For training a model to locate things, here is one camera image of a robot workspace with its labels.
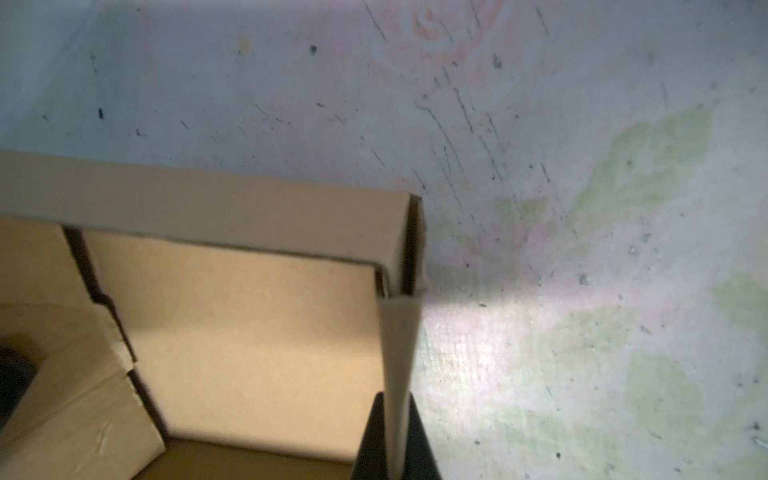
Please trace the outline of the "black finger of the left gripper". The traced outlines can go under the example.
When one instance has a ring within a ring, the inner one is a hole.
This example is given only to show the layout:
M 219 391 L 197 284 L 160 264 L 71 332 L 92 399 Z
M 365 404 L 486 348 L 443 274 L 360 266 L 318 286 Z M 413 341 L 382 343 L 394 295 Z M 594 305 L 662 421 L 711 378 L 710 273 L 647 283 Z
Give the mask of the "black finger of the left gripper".
M 36 366 L 21 353 L 1 350 L 1 428 L 7 424 L 37 373 Z

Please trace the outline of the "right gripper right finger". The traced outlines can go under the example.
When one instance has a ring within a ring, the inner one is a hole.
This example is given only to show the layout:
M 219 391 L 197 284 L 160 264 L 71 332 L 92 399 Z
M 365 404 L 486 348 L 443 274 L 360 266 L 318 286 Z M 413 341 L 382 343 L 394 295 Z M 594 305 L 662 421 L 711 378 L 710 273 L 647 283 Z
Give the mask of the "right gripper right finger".
M 441 480 L 442 475 L 413 396 L 409 399 L 403 480 Z

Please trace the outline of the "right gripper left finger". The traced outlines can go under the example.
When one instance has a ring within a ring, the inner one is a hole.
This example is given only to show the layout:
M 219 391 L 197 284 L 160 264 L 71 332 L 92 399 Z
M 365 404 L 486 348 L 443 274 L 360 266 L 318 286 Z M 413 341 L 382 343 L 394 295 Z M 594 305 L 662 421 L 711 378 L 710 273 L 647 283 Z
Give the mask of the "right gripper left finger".
M 374 397 L 353 465 L 351 480 L 388 479 L 383 396 L 384 394 L 379 392 Z

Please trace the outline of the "brown cardboard paper box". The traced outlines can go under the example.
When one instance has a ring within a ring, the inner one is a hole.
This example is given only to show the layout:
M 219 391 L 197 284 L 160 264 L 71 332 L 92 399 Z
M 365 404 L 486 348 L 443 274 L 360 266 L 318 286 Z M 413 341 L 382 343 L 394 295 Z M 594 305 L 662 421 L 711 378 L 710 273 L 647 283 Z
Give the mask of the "brown cardboard paper box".
M 1 154 L 5 479 L 403 479 L 425 290 L 408 192 Z

